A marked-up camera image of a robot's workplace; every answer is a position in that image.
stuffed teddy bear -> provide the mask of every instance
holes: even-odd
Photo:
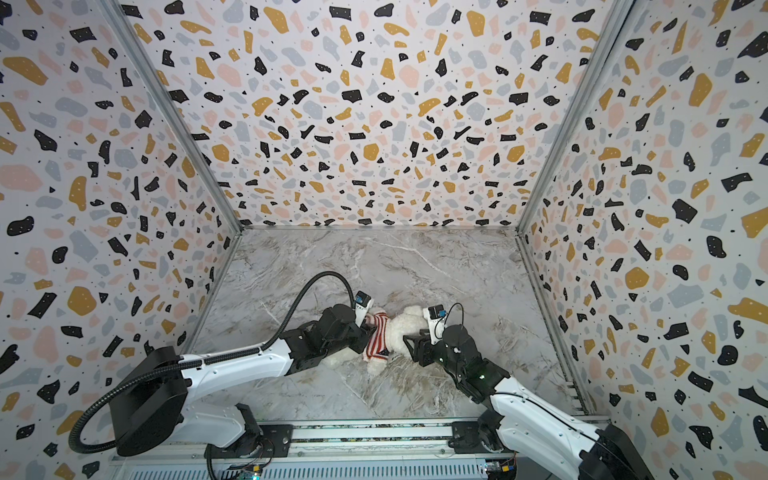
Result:
[[[376,331],[362,353],[362,359],[368,363],[367,369],[370,376],[377,376],[383,372],[386,363],[393,356],[410,355],[406,343],[402,341],[402,336],[417,335],[419,330],[428,328],[422,316],[422,307],[418,305],[406,307],[400,315],[392,319],[382,309],[371,309],[365,321],[376,326]],[[339,364],[355,359],[357,356],[358,354],[351,349],[344,349],[327,356],[323,364],[334,369]]]

marble floor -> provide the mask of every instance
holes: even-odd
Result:
[[[193,351],[265,341],[296,294],[335,270],[390,316],[410,305],[461,302],[478,350],[551,404],[572,412],[566,383],[511,230],[246,230]],[[347,303],[341,283],[319,280],[288,328]],[[456,312],[451,322],[461,318]],[[433,364],[388,361],[370,377],[362,359],[262,379],[204,399],[243,402],[257,419],[331,420],[477,416],[484,410]]]

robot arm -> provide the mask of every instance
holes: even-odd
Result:
[[[421,366],[438,363],[456,388],[488,408],[472,435],[450,445],[520,452],[563,480],[653,480],[627,435],[582,422],[527,390],[509,372],[484,359],[462,325],[445,326],[442,305],[424,309],[429,329],[403,336]]]
[[[318,320],[283,330],[301,297],[321,276],[345,283],[352,306],[326,308]],[[116,447],[120,456],[146,452],[164,442],[209,443],[218,455],[248,455],[263,432],[244,405],[216,407],[198,399],[245,382],[288,376],[319,365],[326,356],[350,348],[362,353],[376,329],[363,322],[372,298],[352,296],[338,273],[324,272],[305,285],[278,333],[265,343],[203,355],[177,356],[171,346],[154,350],[115,389],[92,405],[70,432],[69,445],[78,453]],[[90,418],[110,406],[115,440],[86,445],[81,433]]]

vented metal panel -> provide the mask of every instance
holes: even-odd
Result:
[[[133,465],[130,480],[208,480],[205,465]],[[214,465],[217,478],[231,480],[238,470]],[[366,462],[280,462],[267,467],[264,480],[482,480],[482,460],[473,458]]]

patterned wall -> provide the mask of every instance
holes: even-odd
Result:
[[[611,6],[126,3],[246,225],[517,224]]]
[[[633,16],[525,239],[656,478],[768,478],[768,4]]]
[[[70,428],[191,335],[233,233],[87,2],[0,2],[0,25],[0,478],[91,478],[108,453]]]

